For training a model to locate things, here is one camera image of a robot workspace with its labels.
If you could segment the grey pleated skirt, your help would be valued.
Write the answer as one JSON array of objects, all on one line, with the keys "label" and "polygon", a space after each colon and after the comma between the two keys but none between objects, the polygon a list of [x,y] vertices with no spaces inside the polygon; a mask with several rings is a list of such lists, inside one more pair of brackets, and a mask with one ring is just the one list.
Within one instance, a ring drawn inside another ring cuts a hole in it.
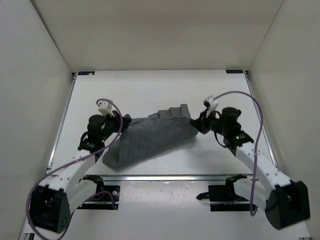
[{"label": "grey pleated skirt", "polygon": [[102,157],[102,163],[120,171],[193,142],[198,134],[186,103],[133,118]]}]

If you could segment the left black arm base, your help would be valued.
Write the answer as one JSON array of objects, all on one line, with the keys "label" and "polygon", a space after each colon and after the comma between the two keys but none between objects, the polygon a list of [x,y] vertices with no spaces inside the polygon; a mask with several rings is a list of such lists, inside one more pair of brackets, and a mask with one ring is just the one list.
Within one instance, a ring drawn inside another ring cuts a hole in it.
[{"label": "left black arm base", "polygon": [[95,186],[94,195],[78,207],[79,210],[113,210],[119,209],[121,186],[119,183],[106,183],[98,175],[85,175],[82,180]]}]

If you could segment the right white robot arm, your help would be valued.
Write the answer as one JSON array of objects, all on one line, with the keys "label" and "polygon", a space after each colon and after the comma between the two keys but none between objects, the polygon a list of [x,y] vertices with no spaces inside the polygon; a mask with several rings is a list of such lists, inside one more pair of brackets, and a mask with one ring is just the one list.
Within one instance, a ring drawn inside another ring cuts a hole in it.
[{"label": "right white robot arm", "polygon": [[293,181],[256,149],[256,142],[238,123],[239,109],[226,107],[222,112],[203,111],[190,124],[201,134],[212,131],[223,136],[225,147],[253,173],[226,178],[224,195],[229,201],[243,198],[254,208],[265,212],[269,223],[277,230],[311,217],[308,188],[302,181]]}]

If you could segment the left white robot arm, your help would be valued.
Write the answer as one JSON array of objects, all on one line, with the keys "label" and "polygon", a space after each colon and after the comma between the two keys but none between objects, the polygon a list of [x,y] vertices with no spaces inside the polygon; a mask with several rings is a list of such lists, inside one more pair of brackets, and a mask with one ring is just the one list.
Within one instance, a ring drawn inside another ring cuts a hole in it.
[{"label": "left white robot arm", "polygon": [[105,141],[112,134],[123,133],[131,121],[129,114],[120,116],[116,111],[88,119],[87,131],[80,138],[73,161],[59,167],[32,191],[30,225],[60,234],[69,226],[73,212],[86,199],[99,199],[104,195],[102,178],[86,172],[102,155]]}]

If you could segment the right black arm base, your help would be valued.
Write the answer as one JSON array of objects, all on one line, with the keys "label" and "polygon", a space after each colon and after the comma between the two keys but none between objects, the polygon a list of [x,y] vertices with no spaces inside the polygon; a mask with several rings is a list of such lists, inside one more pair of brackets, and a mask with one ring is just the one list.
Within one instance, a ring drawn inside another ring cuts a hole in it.
[{"label": "right black arm base", "polygon": [[200,193],[196,199],[209,200],[211,212],[249,212],[250,203],[246,197],[242,197],[235,192],[235,183],[240,180],[247,180],[244,174],[236,174],[225,179],[224,184],[211,184],[208,191]]}]

